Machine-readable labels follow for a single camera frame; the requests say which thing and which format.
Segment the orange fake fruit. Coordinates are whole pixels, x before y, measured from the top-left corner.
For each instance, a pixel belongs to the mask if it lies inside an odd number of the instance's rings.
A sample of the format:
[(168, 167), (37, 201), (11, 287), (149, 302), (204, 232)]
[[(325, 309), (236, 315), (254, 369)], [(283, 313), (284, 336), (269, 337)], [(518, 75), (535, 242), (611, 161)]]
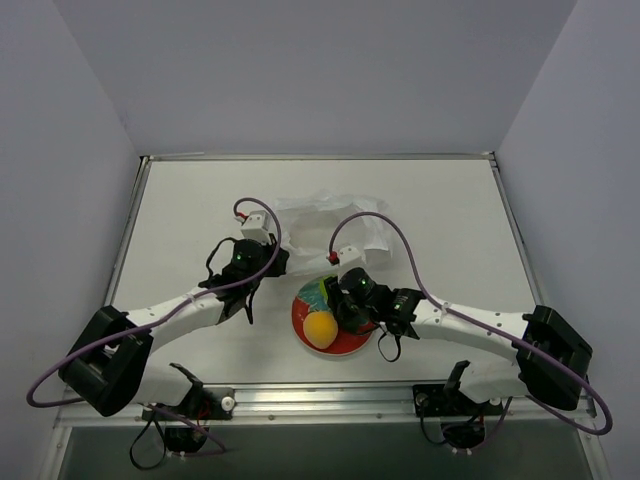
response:
[(303, 321), (303, 333), (306, 340), (316, 349), (327, 349), (339, 332), (334, 316), (327, 311), (309, 313)]

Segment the white translucent plastic bag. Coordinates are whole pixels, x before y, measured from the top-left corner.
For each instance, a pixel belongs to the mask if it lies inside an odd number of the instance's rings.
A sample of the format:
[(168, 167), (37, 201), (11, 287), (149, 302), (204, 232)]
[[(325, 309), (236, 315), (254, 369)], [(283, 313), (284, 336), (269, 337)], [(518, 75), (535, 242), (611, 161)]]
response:
[[(359, 212), (383, 213), (387, 208), (376, 197), (328, 191), (278, 199), (274, 212), (282, 228), (282, 247), (289, 252), (287, 273), (308, 276), (331, 271), (328, 246), (338, 224)], [(367, 266), (380, 266), (392, 258), (391, 229), (377, 217), (358, 217), (340, 230), (334, 244), (335, 248), (348, 246), (363, 254)]]

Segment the yellow-green fake fruit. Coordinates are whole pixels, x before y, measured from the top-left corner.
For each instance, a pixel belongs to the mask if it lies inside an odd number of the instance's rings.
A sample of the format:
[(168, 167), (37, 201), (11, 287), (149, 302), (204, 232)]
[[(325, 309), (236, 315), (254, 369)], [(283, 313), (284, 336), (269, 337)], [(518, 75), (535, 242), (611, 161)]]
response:
[(331, 298), (331, 285), (333, 280), (333, 276), (326, 276), (322, 279), (321, 291), (326, 302), (329, 302)]

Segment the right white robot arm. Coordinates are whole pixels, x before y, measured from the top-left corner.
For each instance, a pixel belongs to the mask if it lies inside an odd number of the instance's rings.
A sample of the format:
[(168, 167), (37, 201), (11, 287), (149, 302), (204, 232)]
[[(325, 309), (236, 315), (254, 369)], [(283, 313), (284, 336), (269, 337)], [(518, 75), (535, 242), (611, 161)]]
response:
[(444, 400), (464, 413), (491, 399), (529, 395), (556, 409), (577, 408), (593, 355), (589, 343), (554, 309), (504, 313), (428, 299), (410, 288), (390, 289), (357, 267), (322, 280), (339, 326), (356, 335), (380, 327), (395, 340), (443, 340), (501, 358), (483, 368), (455, 366)]

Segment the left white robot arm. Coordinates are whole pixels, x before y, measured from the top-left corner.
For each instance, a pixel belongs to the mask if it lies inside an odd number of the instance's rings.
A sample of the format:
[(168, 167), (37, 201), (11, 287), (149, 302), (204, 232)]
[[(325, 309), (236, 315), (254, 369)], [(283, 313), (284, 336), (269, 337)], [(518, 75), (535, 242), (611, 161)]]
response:
[(99, 309), (72, 346), (71, 361), (59, 368), (59, 378), (104, 417), (131, 403), (160, 404), (179, 419), (194, 417), (202, 405), (202, 381), (175, 362), (152, 365), (150, 357), (239, 312), (251, 317), (261, 280), (284, 275), (288, 259), (275, 241), (237, 240), (229, 264), (192, 291), (129, 312), (111, 305)]

